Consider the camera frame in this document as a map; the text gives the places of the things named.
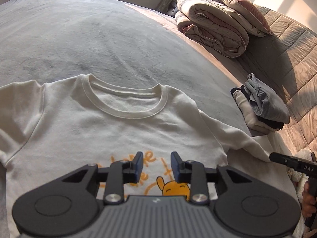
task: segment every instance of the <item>human hand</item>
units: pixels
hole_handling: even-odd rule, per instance
[[[302,214],[304,217],[311,217],[316,212],[316,199],[308,193],[309,183],[306,182],[303,191]]]

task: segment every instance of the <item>pillow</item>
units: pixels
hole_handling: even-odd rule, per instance
[[[262,13],[249,0],[213,0],[221,2],[231,9],[239,12],[245,17],[254,27],[260,31],[272,35],[270,26]]]

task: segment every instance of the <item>metal screw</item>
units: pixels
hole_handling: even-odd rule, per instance
[[[191,197],[195,202],[205,202],[208,197],[205,194],[198,193]]]
[[[115,202],[118,202],[120,200],[121,200],[121,196],[119,194],[116,194],[116,193],[111,193],[111,194],[108,194],[106,196],[106,201],[108,201],[108,202],[115,203]]]

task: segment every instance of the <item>beige blanket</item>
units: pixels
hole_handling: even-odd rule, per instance
[[[317,34],[285,15],[259,10],[273,35],[250,36],[245,53],[235,60],[284,100],[291,121],[279,134],[292,154],[317,152]]]
[[[178,30],[190,39],[234,58],[245,51],[249,36],[224,7],[211,0],[177,0],[175,19]]]

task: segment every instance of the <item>black garment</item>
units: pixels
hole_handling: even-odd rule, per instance
[[[240,89],[239,89],[238,87],[234,87],[232,90],[230,90],[231,96],[233,96],[233,93],[234,93],[236,90],[240,90]]]
[[[244,85],[242,85],[240,87],[241,92],[243,93],[243,95],[246,97],[246,99],[248,101],[250,101],[250,96],[248,95],[248,93],[245,91]],[[273,129],[283,129],[284,123],[283,122],[278,122],[278,121],[272,121],[272,120],[268,120],[268,119],[264,119],[260,116],[256,116],[258,118],[259,121],[264,122],[266,125],[270,126]]]

